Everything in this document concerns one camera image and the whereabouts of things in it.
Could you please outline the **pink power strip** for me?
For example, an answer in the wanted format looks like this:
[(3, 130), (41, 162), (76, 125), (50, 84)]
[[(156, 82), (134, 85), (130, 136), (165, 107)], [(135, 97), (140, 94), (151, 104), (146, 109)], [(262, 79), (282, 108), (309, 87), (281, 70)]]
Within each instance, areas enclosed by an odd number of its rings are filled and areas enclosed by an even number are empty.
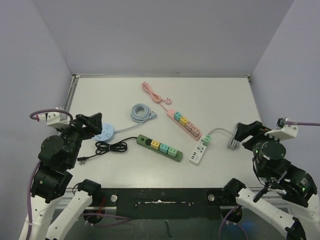
[(198, 141), (201, 138), (201, 130), (179, 111), (169, 109), (166, 112), (166, 115), (195, 141)]

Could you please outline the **pink USB charger plug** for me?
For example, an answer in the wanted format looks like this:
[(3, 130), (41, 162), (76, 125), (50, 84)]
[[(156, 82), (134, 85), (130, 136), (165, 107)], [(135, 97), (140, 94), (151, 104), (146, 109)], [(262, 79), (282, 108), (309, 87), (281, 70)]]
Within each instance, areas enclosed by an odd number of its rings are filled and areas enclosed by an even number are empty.
[(188, 121), (186, 124), (185, 124), (185, 129), (188, 130), (189, 132), (191, 132), (191, 130), (194, 128), (194, 124), (190, 121)]

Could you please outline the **mint green charger plug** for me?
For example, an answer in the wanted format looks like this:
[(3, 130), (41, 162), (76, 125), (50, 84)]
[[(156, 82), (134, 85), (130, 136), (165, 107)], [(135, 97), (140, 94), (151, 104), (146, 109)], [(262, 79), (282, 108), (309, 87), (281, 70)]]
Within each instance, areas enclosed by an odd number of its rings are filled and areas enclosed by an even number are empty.
[(203, 139), (202, 139), (202, 144), (203, 144), (204, 146), (208, 146), (208, 144), (210, 143), (210, 141), (211, 141), (211, 136), (210, 136), (210, 135), (206, 135), (206, 136), (204, 136)]

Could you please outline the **teal USB charger plug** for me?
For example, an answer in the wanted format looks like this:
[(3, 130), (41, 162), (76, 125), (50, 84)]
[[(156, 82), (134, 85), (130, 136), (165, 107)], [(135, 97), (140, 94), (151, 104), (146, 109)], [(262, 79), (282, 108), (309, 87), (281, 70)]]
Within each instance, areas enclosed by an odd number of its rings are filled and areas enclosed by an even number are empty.
[(175, 119), (177, 122), (179, 122), (180, 119), (181, 119), (181, 117), (182, 117), (182, 114), (181, 114), (180, 112), (176, 111), (176, 112), (174, 113), (173, 117), (174, 117), (174, 119)]

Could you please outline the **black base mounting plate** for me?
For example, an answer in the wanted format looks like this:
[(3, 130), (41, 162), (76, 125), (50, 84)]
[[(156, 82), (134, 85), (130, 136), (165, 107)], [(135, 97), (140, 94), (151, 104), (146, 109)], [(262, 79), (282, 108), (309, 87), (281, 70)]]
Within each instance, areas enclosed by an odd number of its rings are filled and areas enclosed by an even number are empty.
[(218, 220), (235, 198), (221, 188), (103, 188), (84, 213), (102, 212), (131, 220)]

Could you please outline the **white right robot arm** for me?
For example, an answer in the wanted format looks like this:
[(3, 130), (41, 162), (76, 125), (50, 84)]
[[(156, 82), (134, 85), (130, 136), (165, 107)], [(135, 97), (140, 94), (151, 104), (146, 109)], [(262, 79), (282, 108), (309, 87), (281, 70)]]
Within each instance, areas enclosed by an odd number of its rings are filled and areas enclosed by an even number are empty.
[(237, 203), (272, 225), (287, 240), (320, 238), (320, 197), (309, 173), (285, 158), (285, 140), (298, 135), (300, 123), (280, 118), (277, 129), (261, 122), (237, 123), (234, 139), (253, 153), (253, 172), (264, 187), (253, 193), (232, 178), (222, 189), (223, 200)]

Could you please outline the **yellow USB charger plug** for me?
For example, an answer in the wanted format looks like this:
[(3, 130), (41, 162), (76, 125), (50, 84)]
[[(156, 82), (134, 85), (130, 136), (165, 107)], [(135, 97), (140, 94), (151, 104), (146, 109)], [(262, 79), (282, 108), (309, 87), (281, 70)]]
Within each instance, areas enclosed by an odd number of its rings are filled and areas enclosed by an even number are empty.
[(182, 117), (180, 118), (179, 123), (180, 123), (183, 127), (185, 127), (186, 124), (188, 123), (188, 119), (187, 119), (186, 117), (182, 116)]

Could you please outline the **white power strip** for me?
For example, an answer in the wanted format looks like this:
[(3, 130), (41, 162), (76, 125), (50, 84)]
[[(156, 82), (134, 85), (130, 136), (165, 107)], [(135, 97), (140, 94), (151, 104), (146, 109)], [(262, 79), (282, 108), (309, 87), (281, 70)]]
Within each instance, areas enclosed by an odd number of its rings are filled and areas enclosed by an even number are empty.
[(207, 146), (203, 144), (202, 141), (199, 141), (195, 148), (193, 149), (192, 153), (189, 156), (189, 163), (197, 166), (200, 164), (200, 161), (206, 151)]

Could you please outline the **green power strip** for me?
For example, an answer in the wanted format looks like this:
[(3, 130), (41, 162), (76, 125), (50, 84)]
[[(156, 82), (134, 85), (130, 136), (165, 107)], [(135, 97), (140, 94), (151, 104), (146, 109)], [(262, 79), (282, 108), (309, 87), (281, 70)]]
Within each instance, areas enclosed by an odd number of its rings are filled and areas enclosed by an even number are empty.
[(178, 163), (181, 162), (183, 158), (183, 153), (176, 148), (142, 134), (138, 135), (138, 137), (136, 138), (136, 143), (150, 151), (153, 151)]

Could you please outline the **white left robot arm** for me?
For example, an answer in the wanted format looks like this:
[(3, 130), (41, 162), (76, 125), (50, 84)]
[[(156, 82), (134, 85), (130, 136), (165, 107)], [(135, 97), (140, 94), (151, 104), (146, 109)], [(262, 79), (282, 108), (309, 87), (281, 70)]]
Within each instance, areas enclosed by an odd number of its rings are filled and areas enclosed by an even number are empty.
[(20, 233), (21, 240), (63, 240), (84, 210), (102, 199), (101, 185), (85, 179), (73, 198), (53, 219), (72, 179), (82, 142), (102, 132), (102, 114), (72, 116), (63, 109), (44, 109), (30, 114), (32, 120), (46, 122), (59, 133), (41, 144), (39, 162), (28, 183), (27, 216)]

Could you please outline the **round blue power socket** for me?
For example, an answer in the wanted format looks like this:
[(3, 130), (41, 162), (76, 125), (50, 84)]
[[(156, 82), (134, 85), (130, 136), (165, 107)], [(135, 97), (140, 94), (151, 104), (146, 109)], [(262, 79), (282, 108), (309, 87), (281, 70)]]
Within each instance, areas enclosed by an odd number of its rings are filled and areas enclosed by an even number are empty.
[(96, 135), (94, 139), (97, 142), (110, 142), (115, 136), (115, 128), (109, 123), (102, 124), (101, 134)]

